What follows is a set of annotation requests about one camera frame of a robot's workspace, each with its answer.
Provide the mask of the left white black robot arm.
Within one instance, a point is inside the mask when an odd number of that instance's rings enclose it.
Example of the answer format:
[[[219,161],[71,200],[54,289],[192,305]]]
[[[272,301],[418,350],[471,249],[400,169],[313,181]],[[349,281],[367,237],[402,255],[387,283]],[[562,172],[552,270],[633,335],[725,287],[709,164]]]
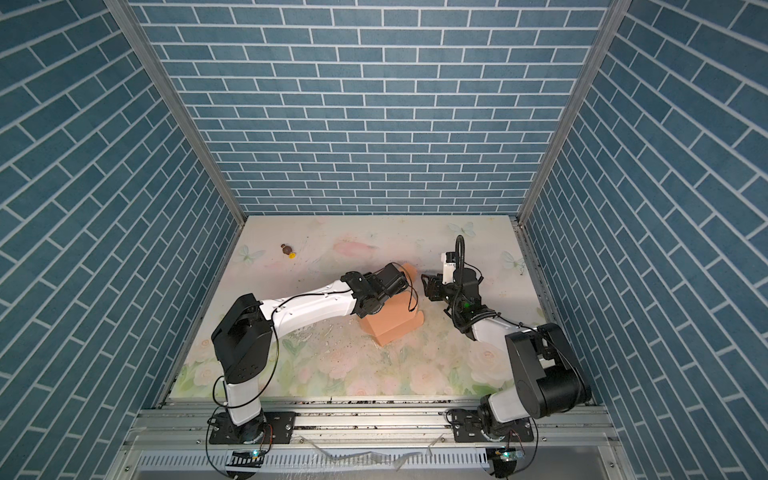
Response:
[[[326,286],[285,298],[238,297],[210,337],[223,372],[225,401],[219,407],[238,427],[260,420],[267,385],[259,376],[282,336],[336,317],[376,314],[411,286],[411,276],[389,263],[374,272],[347,272]]]

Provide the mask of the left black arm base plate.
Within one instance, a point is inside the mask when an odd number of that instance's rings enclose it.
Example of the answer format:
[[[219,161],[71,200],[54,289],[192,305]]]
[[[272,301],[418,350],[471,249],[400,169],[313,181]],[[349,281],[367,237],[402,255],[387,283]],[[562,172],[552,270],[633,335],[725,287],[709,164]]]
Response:
[[[208,442],[214,445],[289,444],[297,415],[294,412],[262,412],[254,419],[236,425],[227,412],[208,420]]]

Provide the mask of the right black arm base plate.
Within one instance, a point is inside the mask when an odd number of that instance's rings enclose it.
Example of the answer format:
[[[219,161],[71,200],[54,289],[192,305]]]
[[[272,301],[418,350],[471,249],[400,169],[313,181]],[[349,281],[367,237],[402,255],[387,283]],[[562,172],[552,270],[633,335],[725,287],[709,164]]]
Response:
[[[448,409],[443,414],[457,443],[531,442],[534,440],[532,422],[521,418],[498,422],[490,410]]]

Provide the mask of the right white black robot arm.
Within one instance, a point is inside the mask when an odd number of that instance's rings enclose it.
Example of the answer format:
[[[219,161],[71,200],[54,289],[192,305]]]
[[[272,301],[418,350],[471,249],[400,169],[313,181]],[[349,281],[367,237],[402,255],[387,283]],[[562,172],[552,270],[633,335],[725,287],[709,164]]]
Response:
[[[480,279],[471,268],[461,274],[423,274],[421,282],[429,300],[446,304],[445,313],[461,334],[496,348],[511,370],[511,387],[480,400],[478,415],[485,431],[565,413],[592,399],[591,386],[559,325],[534,327],[504,318],[483,303]]]

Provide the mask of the small brown yellow toy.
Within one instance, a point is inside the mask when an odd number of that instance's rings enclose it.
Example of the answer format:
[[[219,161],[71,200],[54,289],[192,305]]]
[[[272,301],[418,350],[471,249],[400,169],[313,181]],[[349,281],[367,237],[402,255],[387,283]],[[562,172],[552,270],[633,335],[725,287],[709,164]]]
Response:
[[[291,259],[294,259],[294,258],[297,256],[297,254],[296,254],[296,252],[294,251],[293,247],[292,247],[292,246],[290,246],[290,245],[287,245],[287,244],[282,244],[282,245],[280,246],[280,249],[281,249],[281,252],[282,252],[282,253],[283,253],[285,256],[287,256],[287,257],[289,257],[289,258],[291,258]]]

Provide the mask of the orange cardboard paper box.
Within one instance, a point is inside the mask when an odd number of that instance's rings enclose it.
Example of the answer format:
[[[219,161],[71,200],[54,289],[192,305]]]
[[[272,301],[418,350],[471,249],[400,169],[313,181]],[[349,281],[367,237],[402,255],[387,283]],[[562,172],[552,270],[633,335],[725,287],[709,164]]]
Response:
[[[389,299],[378,313],[359,319],[358,323],[379,346],[418,329],[424,323],[424,313],[419,310],[417,287],[407,287]]]

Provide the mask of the aluminium mounting rail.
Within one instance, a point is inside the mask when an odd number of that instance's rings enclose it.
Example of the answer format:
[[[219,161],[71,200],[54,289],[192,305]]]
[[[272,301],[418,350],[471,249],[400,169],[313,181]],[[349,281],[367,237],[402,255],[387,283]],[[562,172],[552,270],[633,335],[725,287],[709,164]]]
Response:
[[[266,401],[272,415],[290,413],[292,423],[281,421],[274,431],[288,438],[291,448],[411,447],[457,445],[456,436],[469,446],[509,444],[525,447],[608,447],[619,436],[603,407],[576,407],[568,413],[524,421],[515,435],[483,434],[457,422],[477,407],[472,399],[299,400]],[[174,402],[143,410],[129,430],[126,445],[144,449],[187,450],[203,447],[213,428],[208,423],[214,407],[205,402]]]

